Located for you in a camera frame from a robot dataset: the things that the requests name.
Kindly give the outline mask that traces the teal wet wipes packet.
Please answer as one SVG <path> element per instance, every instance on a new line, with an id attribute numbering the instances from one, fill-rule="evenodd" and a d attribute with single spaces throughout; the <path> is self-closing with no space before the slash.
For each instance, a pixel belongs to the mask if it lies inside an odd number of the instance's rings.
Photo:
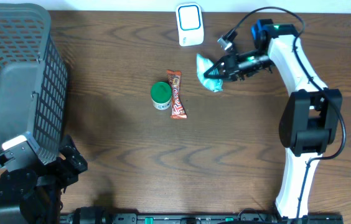
<path id="1" fill-rule="evenodd" d="M 213 65 L 213 62 L 201 56 L 200 54 L 196 55 L 196 64 L 197 64 L 197 78 L 200 83 L 208 90 L 212 92 L 223 91 L 222 85 L 223 80 L 221 79 L 210 79 L 205 78 L 204 73 Z"/>

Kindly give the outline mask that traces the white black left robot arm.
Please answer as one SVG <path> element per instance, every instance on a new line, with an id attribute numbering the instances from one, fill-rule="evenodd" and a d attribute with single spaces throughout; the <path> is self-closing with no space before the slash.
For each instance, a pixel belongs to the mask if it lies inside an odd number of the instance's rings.
<path id="1" fill-rule="evenodd" d="M 30 132 L 2 144 L 0 166 L 0 223 L 59 223 L 61 190 L 78 181 L 87 161 L 66 135 L 53 162 L 43 164 L 43 149 Z"/>

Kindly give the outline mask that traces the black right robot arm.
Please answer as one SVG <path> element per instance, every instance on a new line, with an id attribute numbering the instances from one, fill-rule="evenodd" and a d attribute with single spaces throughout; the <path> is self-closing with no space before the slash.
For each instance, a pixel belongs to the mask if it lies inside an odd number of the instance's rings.
<path id="1" fill-rule="evenodd" d="M 278 220 L 308 216 L 312 180 L 327 146 L 335 139 L 341 118 L 342 94 L 330 89 L 310 65 L 300 35 L 292 24 L 260 19 L 251 28 L 255 49 L 243 54 L 234 46 L 235 29 L 219 38 L 226 55 L 204 77 L 235 81 L 275 66 L 289 99 L 279 122 L 279 138 L 286 151 L 283 180 L 275 200 Z"/>

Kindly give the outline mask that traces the red chocolate bar wrapper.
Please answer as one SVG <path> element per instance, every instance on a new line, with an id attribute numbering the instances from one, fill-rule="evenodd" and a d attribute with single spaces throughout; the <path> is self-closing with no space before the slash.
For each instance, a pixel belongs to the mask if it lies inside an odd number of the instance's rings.
<path id="1" fill-rule="evenodd" d="M 187 114 L 180 100 L 181 75 L 180 71 L 167 70 L 169 85 L 172 91 L 172 119 L 187 119 Z"/>

